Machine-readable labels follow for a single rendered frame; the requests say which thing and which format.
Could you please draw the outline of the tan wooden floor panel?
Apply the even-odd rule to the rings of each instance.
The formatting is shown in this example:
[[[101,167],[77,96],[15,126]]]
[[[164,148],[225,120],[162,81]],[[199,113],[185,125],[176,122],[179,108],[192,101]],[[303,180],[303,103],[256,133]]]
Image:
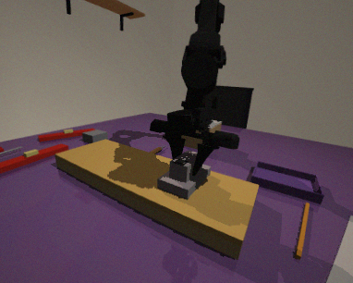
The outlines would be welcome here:
[[[57,167],[73,177],[238,260],[259,185],[211,171],[180,198],[157,189],[172,160],[107,139],[55,154]]]

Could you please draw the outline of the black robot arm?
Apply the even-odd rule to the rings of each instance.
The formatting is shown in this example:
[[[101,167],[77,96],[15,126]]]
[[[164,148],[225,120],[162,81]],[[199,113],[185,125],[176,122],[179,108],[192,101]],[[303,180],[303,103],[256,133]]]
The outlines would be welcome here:
[[[199,97],[213,102],[217,108],[216,79],[218,68],[226,64],[226,51],[221,45],[221,23],[225,20],[225,6],[219,0],[200,0],[195,6],[195,23],[198,29],[186,45],[182,60],[181,75],[188,90],[186,97]],[[185,106],[183,110],[167,113],[169,131],[191,133],[195,129],[207,130],[212,124],[208,118],[206,104],[197,108]],[[208,124],[209,120],[209,124]]]

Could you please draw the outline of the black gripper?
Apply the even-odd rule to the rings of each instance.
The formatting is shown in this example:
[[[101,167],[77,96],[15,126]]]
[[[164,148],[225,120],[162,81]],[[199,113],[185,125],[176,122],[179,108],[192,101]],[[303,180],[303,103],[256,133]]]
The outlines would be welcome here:
[[[208,118],[213,113],[213,102],[207,99],[199,97],[186,97],[185,101],[182,101],[181,106],[197,108],[200,104],[206,104]],[[191,133],[180,133],[179,131],[169,131],[167,121],[154,119],[150,125],[150,131],[154,132],[165,132],[163,138],[165,138],[171,148],[172,158],[180,156],[183,153],[183,148],[185,140],[181,138],[182,135],[189,136],[192,138],[202,139],[202,143],[198,143],[198,153],[194,163],[192,176],[196,176],[201,166],[207,157],[212,153],[214,149],[219,149],[220,147],[225,147],[228,149],[237,149],[239,143],[239,137],[237,134],[224,132],[216,130],[215,133],[209,132],[207,130],[197,129],[201,134],[196,133],[196,130],[193,130]],[[220,146],[220,147],[219,147]]]

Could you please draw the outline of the purple shallow tray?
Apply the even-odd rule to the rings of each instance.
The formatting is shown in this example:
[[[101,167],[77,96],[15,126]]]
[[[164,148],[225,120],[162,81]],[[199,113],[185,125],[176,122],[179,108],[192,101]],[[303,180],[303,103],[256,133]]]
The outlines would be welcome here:
[[[251,183],[317,204],[324,197],[317,175],[269,163],[256,163]]]

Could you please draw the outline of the orange thin bar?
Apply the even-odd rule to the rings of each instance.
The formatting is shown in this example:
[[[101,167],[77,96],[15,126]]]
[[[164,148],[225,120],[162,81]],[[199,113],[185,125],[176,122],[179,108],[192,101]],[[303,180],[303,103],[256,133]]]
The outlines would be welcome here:
[[[306,231],[306,224],[307,224],[307,219],[308,219],[308,215],[309,215],[309,208],[310,208],[310,204],[306,203],[305,208],[304,208],[303,218],[302,218],[302,224],[301,224],[300,236],[299,236],[299,240],[298,240],[297,251],[296,251],[296,258],[299,260],[301,258],[302,246],[303,246],[304,239],[305,239],[305,231]]]

